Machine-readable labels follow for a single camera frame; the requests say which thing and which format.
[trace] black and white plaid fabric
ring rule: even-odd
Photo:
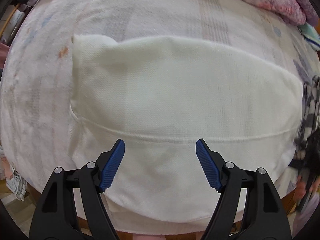
[[[296,139],[297,148],[293,157],[296,160],[304,159],[307,139],[319,127],[320,78],[314,76],[311,84],[305,82],[303,84],[303,93],[305,112],[298,138]]]

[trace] patterned bedsheet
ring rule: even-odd
[[[40,0],[14,39],[0,95],[6,157],[40,192],[55,167],[76,168],[68,155],[73,34],[201,38],[271,61],[302,81],[320,70],[297,27],[241,0]],[[287,169],[277,181],[281,196],[295,176]]]

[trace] silver screw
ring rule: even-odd
[[[229,169],[232,169],[235,165],[231,162],[227,162],[226,163],[226,167],[229,168]]]
[[[55,168],[54,173],[59,174],[62,171],[61,167]]]
[[[259,168],[258,171],[260,174],[266,174],[266,170],[264,168]]]
[[[87,164],[87,168],[89,169],[93,169],[96,166],[96,164],[94,162],[90,162]]]

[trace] white towel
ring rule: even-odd
[[[157,221],[205,229],[219,194],[196,157],[199,138],[242,169],[266,168],[273,181],[292,159],[302,84],[279,66],[232,47],[180,37],[117,43],[88,35],[74,36],[73,44],[69,154],[82,167],[118,138],[125,142],[124,158],[105,192],[117,230],[194,229],[155,229]],[[238,210],[243,208],[244,197]]]

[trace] blue rubber fingertip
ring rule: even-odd
[[[201,140],[196,142],[196,154],[202,166],[205,176],[209,182],[209,185],[219,191],[222,187],[220,182],[220,172],[214,161],[210,157],[209,152],[204,147]]]
[[[101,172],[101,182],[99,187],[102,191],[105,191],[107,188],[111,186],[123,156],[124,156],[124,141],[120,140],[119,144],[116,146],[115,150],[110,156],[106,166],[104,166]]]

